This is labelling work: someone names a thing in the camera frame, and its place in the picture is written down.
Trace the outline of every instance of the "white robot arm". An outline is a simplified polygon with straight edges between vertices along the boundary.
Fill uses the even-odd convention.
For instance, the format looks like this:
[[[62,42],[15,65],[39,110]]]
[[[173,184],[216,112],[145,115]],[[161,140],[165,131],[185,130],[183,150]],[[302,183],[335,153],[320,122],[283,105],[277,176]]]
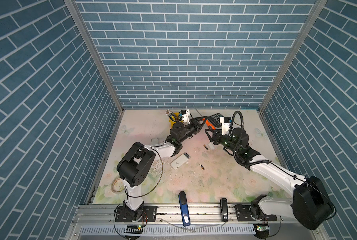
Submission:
[[[127,199],[124,201],[124,207],[130,219],[138,220],[141,216],[143,209],[141,183],[146,178],[155,156],[159,155],[159,158],[163,158],[176,155],[182,148],[181,142],[201,130],[206,117],[200,124],[199,120],[202,119],[203,117],[193,118],[190,124],[185,126],[181,122],[176,122],[164,143],[142,145],[136,142],[125,154],[117,170],[125,184]],[[314,230],[334,212],[334,206],[318,178],[298,175],[269,161],[249,147],[249,136],[243,128],[230,130],[231,123],[225,122],[223,129],[206,129],[205,133],[214,145],[222,144],[224,151],[232,155],[238,164],[265,176],[291,196],[290,199],[258,196],[251,202],[251,214],[255,219],[263,219],[266,215],[287,216],[297,219],[306,228]]]

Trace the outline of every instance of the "orange screwdriver handle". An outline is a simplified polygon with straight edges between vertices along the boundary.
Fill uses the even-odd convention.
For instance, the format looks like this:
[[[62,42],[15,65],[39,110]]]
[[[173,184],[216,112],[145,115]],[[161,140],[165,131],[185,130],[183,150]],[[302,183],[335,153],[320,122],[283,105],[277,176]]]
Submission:
[[[214,126],[213,126],[213,124],[211,124],[208,120],[206,120],[206,125],[208,126],[208,128],[209,128],[209,126],[211,126],[212,127],[212,129],[216,129]]]

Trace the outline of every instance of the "table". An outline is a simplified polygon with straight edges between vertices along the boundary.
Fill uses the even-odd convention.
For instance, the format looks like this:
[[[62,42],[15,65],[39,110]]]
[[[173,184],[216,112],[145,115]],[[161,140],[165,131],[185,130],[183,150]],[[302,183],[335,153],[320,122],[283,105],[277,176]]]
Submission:
[[[205,116],[215,113],[232,116],[235,111],[199,110]],[[244,117],[244,129],[249,135],[249,146],[279,164],[257,111],[238,111],[241,111]],[[200,116],[194,109],[190,112],[193,117]],[[228,202],[250,202],[260,194],[279,198],[290,197],[272,181],[238,165],[232,156],[223,151],[222,145],[217,145],[214,150],[211,150],[207,145],[209,139],[204,132],[205,127],[193,138],[183,141],[183,148],[178,155],[162,159],[164,165],[161,182],[153,192],[143,197],[145,203],[177,203],[178,193],[182,190],[185,191],[188,202],[193,203],[219,202],[222,197],[226,197]],[[126,197],[124,191],[114,193],[111,188],[112,182],[119,177],[116,170],[119,161],[134,142],[148,145],[152,144],[152,138],[156,137],[163,142],[169,134],[169,129],[170,123],[165,110],[125,110],[93,204],[122,203]],[[191,158],[186,164],[174,170],[170,163],[184,152],[187,152]],[[156,185],[161,171],[161,161],[156,156],[147,178],[142,183],[143,193],[147,193]]]

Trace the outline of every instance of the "blue brick wall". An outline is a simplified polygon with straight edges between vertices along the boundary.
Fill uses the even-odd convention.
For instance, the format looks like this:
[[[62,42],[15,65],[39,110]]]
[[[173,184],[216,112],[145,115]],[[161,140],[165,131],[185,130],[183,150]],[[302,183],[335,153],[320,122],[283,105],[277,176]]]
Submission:
[[[0,0],[0,239],[59,239],[118,110],[63,0]]]
[[[77,2],[125,108],[258,108],[315,0]]]
[[[264,116],[290,169],[324,181],[329,237],[357,240],[356,0],[328,0]]]

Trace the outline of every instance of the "calculator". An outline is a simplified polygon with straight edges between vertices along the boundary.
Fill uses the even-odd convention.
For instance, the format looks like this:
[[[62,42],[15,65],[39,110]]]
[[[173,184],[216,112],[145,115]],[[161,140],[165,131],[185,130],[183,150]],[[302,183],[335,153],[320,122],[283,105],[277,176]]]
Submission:
[[[208,120],[210,121],[211,124],[215,127],[221,127],[222,124],[220,123],[220,118],[223,117],[221,113],[216,113],[210,117],[208,117]]]

